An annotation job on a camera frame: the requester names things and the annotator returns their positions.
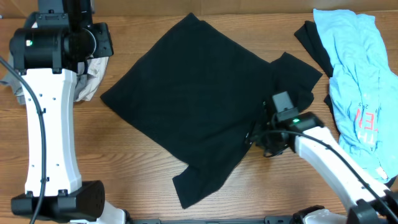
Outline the black t-shirt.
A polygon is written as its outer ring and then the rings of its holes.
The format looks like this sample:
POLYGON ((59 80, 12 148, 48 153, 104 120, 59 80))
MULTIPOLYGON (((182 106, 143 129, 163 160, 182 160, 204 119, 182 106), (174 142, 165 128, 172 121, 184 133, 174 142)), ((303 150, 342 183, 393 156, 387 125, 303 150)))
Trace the black t-shirt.
POLYGON ((287 91, 307 109, 321 73, 291 54, 266 62, 194 14, 175 24, 101 100, 187 168, 183 208, 219 190, 247 153, 264 102, 287 91))

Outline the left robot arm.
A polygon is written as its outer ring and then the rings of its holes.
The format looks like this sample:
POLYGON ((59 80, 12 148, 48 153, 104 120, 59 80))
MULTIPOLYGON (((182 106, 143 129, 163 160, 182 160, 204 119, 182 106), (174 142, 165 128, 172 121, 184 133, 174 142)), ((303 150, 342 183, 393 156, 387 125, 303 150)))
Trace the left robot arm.
POLYGON ((73 102, 78 64, 110 57, 108 26, 94 23, 92 1, 38 2, 33 24, 15 31, 10 73, 22 84, 27 110, 29 168, 13 214, 57 223, 131 223, 105 199, 99 180, 83 181, 75 154, 73 102))

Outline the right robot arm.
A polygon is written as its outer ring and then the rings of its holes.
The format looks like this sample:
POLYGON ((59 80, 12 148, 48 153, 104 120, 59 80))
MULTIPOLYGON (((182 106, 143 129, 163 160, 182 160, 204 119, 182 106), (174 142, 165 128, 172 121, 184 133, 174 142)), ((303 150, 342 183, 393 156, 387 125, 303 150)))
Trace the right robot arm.
POLYGON ((247 142, 262 147, 266 157, 291 149, 321 175, 347 212, 338 215, 314 205, 293 214, 291 223, 397 223, 397 193, 350 158, 316 115, 300 114, 291 103, 263 108, 247 142))

